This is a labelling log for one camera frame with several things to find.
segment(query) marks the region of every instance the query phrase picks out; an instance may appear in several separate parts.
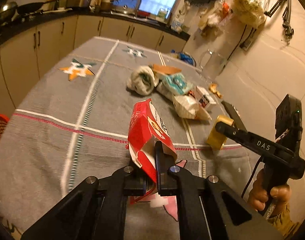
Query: hand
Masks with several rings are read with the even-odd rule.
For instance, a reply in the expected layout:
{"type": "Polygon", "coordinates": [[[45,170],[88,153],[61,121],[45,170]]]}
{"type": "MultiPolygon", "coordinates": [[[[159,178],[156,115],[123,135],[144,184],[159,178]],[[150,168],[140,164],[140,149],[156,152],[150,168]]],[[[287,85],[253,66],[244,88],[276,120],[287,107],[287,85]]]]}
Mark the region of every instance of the hand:
{"type": "MultiPolygon", "coordinates": [[[[263,189],[262,182],[264,179],[264,169],[257,174],[257,178],[253,184],[253,188],[249,193],[248,204],[250,204],[256,211],[262,211],[265,208],[265,203],[268,201],[267,191],[263,189]]],[[[272,216],[278,215],[284,210],[291,197],[291,189],[289,185],[282,185],[273,187],[270,195],[277,200],[276,207],[271,214],[272,216]]]]}

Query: red cardboard box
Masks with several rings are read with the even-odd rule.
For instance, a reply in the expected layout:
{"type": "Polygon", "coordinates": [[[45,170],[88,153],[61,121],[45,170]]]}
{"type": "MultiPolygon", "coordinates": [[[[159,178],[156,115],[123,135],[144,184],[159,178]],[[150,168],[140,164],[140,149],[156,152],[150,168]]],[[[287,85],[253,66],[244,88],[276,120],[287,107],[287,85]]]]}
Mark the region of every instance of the red cardboard box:
{"type": "Polygon", "coordinates": [[[164,153],[177,159],[167,128],[151,99],[148,99],[134,105],[129,124],[128,142],[131,159],[156,184],[155,141],[161,141],[164,153]]]}

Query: tape roll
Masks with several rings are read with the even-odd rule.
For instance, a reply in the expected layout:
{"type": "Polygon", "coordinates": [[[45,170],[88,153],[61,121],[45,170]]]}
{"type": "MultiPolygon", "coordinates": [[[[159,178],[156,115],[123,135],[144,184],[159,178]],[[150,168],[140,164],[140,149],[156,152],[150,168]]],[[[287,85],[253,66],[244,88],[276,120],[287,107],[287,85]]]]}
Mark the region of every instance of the tape roll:
{"type": "Polygon", "coordinates": [[[211,129],[211,133],[209,134],[207,138],[207,143],[215,150],[220,150],[224,143],[227,141],[227,137],[219,132],[216,131],[215,125],[218,122],[224,122],[227,125],[232,126],[234,123],[234,120],[225,116],[225,115],[219,115],[216,119],[216,122],[211,129]]]}

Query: black countertop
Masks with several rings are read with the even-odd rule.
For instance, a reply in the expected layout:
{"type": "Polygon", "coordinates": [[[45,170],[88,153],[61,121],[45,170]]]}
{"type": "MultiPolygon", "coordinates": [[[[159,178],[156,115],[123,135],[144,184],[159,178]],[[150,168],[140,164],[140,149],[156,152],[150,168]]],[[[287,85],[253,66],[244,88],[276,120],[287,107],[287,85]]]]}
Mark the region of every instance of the black countertop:
{"type": "Polygon", "coordinates": [[[102,16],[102,17],[109,17],[109,18],[115,18],[115,19],[121,19],[126,20],[133,23],[138,23],[142,25],[146,25],[161,31],[164,31],[166,33],[172,34],[174,36],[177,36],[185,41],[188,41],[190,38],[190,35],[185,32],[177,33],[173,31],[170,27],[166,27],[165,24],[151,21],[151,22],[143,22],[140,20],[132,19],[132,18],[126,18],[121,15],[115,15],[107,12],[99,12],[99,13],[92,13],[88,11],[66,11],[66,12],[55,12],[55,13],[46,13],[46,14],[40,14],[36,15],[32,20],[25,21],[25,22],[18,22],[17,24],[12,23],[11,25],[5,25],[1,27],[0,29],[0,45],[11,39],[12,37],[18,35],[21,32],[24,32],[32,27],[35,27],[37,25],[53,21],[60,18],[65,18],[72,15],[93,15],[93,16],[102,16]]]}

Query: table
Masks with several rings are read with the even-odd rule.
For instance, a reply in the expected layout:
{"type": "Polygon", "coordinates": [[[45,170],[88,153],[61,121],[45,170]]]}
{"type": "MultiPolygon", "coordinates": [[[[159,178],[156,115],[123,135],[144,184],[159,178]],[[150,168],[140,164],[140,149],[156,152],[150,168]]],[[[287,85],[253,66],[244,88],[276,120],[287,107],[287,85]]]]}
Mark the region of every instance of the table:
{"type": "MultiPolygon", "coordinates": [[[[217,98],[211,122],[183,120],[158,92],[142,97],[126,89],[133,69],[153,63],[178,67],[195,85],[208,87],[184,62],[102,37],[75,49],[40,80],[0,141],[0,212],[6,218],[26,230],[87,176],[103,178],[126,166],[132,109],[148,98],[166,124],[178,161],[186,160],[194,175],[217,175],[241,194],[252,172],[249,151],[231,140],[221,151],[205,144],[216,117],[227,114],[217,98]]],[[[167,207],[150,207],[157,202],[128,207],[125,239],[179,239],[178,222],[167,207]]]]}

